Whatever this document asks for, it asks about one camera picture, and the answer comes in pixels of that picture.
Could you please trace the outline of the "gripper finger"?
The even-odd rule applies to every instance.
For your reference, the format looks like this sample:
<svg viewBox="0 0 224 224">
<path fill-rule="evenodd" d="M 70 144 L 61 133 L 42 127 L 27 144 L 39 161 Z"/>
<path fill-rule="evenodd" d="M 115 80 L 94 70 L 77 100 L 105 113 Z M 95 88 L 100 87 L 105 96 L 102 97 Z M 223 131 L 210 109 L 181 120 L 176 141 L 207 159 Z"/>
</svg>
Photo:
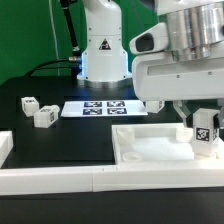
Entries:
<svg viewBox="0 0 224 224">
<path fill-rule="evenodd" d="M 177 100 L 173 102 L 173 107 L 178 115 L 181 117 L 183 121 L 183 125 L 186 128 L 193 127 L 193 116 L 190 110 L 188 109 L 186 102 L 182 100 Z"/>
<path fill-rule="evenodd" d="M 217 125 L 219 128 L 224 128 L 224 98 L 218 99 L 217 104 L 220 107 L 217 115 Z"/>
</svg>

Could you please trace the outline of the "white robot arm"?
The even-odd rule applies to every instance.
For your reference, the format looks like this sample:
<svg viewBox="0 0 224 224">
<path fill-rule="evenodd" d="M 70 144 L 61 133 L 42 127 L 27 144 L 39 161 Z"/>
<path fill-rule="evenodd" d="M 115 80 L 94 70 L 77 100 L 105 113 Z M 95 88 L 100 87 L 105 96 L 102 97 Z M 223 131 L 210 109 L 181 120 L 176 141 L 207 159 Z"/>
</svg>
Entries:
<svg viewBox="0 0 224 224">
<path fill-rule="evenodd" d="M 87 48 L 82 53 L 80 83 L 114 87 L 127 79 L 122 47 L 121 10 L 112 0 L 82 0 Z M 224 128 L 224 0 L 140 0 L 158 23 L 133 38 L 130 52 L 136 96 L 157 113 L 171 101 L 190 124 L 188 100 L 215 99 L 214 115 Z"/>
</svg>

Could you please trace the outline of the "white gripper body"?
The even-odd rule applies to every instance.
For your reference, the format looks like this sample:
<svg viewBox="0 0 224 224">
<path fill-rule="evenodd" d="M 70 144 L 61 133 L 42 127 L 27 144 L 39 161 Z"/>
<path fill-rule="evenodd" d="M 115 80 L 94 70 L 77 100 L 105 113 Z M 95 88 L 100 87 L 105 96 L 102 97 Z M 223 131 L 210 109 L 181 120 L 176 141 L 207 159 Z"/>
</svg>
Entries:
<svg viewBox="0 0 224 224">
<path fill-rule="evenodd" d="M 224 41 L 211 46 L 211 56 L 175 62 L 168 31 L 159 23 L 133 38 L 130 50 L 133 86 L 143 102 L 224 98 Z"/>
</svg>

